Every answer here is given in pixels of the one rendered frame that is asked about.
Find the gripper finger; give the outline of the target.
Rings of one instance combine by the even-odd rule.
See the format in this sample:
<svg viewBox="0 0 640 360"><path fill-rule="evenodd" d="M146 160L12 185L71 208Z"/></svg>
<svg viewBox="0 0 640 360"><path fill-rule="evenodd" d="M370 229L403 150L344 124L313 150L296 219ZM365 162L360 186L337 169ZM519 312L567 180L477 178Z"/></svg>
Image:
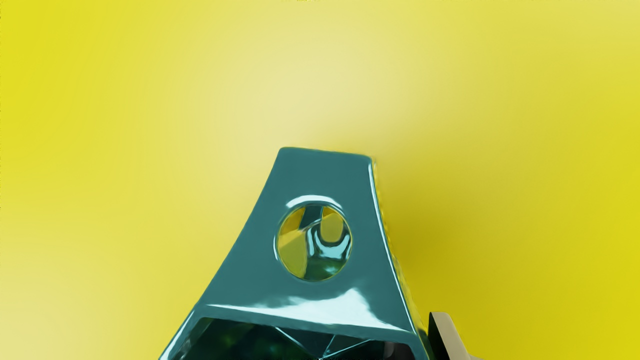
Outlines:
<svg viewBox="0 0 640 360"><path fill-rule="evenodd" d="M430 312L427 337L435 360L483 360L471 355L446 312Z"/></svg>

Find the teal faceted mug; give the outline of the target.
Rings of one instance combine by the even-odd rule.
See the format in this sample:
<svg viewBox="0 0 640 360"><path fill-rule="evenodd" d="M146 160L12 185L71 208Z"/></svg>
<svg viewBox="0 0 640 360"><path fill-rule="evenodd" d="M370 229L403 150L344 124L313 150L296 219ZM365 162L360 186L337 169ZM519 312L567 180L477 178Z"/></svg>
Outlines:
<svg viewBox="0 0 640 360"><path fill-rule="evenodd" d="M237 240L158 360L176 360L206 318L400 343L415 360L435 360L403 292L376 191L369 156L281 148ZM286 216L309 204L335 209L352 235L343 268L321 281L293 275L277 254Z"/></svg>

